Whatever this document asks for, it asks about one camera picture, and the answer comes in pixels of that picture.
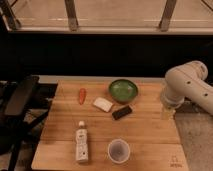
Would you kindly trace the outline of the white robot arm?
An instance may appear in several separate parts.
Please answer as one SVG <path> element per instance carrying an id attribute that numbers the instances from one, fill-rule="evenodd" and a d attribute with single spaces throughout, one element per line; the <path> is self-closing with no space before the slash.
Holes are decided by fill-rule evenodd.
<path id="1" fill-rule="evenodd" d="M 169 69 L 160 95 L 163 111 L 174 112 L 188 98 L 213 116 L 213 86 L 205 82 L 207 76 L 207 66 L 201 61 L 187 62 Z"/>

